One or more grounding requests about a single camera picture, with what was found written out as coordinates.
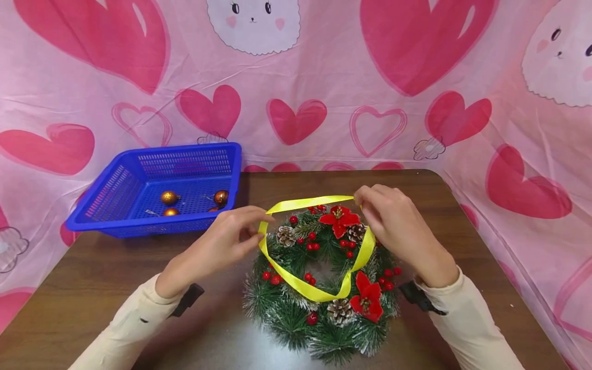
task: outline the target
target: person's left hand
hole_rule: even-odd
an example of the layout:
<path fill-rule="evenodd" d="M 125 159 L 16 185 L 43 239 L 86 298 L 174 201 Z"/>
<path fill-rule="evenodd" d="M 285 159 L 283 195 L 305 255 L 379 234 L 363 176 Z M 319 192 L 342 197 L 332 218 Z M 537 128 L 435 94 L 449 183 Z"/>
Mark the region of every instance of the person's left hand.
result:
<path fill-rule="evenodd" d="M 245 257 L 265 237 L 255 226 L 261 221 L 275 220 L 254 205 L 220 213 L 198 240 L 169 262 L 156 280 L 156 293 L 175 297 L 194 281 Z"/>

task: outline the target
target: pink cheek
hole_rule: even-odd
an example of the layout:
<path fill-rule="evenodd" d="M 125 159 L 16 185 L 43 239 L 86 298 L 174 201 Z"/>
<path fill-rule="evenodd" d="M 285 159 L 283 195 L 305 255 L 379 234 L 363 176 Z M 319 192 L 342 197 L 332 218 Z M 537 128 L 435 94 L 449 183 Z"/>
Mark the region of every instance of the pink cheek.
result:
<path fill-rule="evenodd" d="M 549 46 L 549 40 L 541 40 L 539 44 L 536 46 L 536 52 L 540 53 L 545 50 Z"/>
<path fill-rule="evenodd" d="M 584 73 L 582 74 L 582 77 L 584 78 L 584 81 L 586 81 L 586 82 L 592 81 L 592 67 L 586 68 L 584 70 Z"/>
<path fill-rule="evenodd" d="M 232 17 L 228 17 L 226 18 L 226 24 L 230 27 L 230 28 L 234 28 L 236 27 L 236 17 L 233 15 Z"/>
<path fill-rule="evenodd" d="M 278 18 L 275 20 L 275 26 L 278 28 L 278 30 L 283 30 L 285 25 L 286 21 L 283 18 Z"/>

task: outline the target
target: christmas wreath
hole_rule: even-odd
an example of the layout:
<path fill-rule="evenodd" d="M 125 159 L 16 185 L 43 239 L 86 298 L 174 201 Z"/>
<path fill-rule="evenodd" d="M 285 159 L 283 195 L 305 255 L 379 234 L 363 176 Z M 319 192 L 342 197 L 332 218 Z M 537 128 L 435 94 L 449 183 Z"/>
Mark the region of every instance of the christmas wreath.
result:
<path fill-rule="evenodd" d="M 247 316 L 280 345 L 308 349 L 325 363 L 344 363 L 356 352 L 374 356 L 386 339 L 388 319 L 399 314 L 391 280 L 401 268 L 380 243 L 374 247 L 373 236 L 369 248 L 361 250 L 367 229 L 359 215 L 341 205 L 316 205 L 292 214 L 267 235 L 266 248 L 247 275 Z M 367 263 L 354 271 L 361 253 Z M 352 282 L 347 288 L 345 280 Z M 302 292 L 316 289 L 299 288 L 302 284 L 341 297 L 315 301 Z"/>

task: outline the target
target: orange christmas ornament ball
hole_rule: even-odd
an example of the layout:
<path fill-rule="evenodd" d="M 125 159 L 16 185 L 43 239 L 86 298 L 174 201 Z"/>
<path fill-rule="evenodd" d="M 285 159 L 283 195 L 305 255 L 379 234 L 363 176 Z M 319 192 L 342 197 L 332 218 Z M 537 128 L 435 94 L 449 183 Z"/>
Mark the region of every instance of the orange christmas ornament ball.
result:
<path fill-rule="evenodd" d="M 226 190 L 220 190 L 214 195 L 214 202 L 219 206 L 226 205 L 228 201 L 228 192 Z"/>
<path fill-rule="evenodd" d="M 162 214 L 163 216 L 176 216 L 179 214 L 179 210 L 176 208 L 167 208 L 165 212 Z"/>
<path fill-rule="evenodd" d="M 181 199 L 179 195 L 176 195 L 173 191 L 165 191 L 160 195 L 160 201 L 166 205 L 173 205 Z"/>

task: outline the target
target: pine cone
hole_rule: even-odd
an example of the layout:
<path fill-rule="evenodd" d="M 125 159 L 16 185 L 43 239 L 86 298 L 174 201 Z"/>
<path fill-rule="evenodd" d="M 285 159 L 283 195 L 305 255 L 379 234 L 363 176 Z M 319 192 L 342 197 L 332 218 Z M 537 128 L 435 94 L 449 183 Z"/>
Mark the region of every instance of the pine cone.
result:
<path fill-rule="evenodd" d="M 348 227 L 349 240 L 356 243 L 362 243 L 364 234 L 366 233 L 366 225 L 357 224 Z"/>
<path fill-rule="evenodd" d="M 284 247 L 291 247 L 296 242 L 296 232 L 290 226 L 278 227 L 277 233 L 278 243 Z"/>
<path fill-rule="evenodd" d="M 327 311 L 330 312 L 331 321 L 339 327 L 349 324 L 353 319 L 353 308 L 347 299 L 333 300 Z"/>

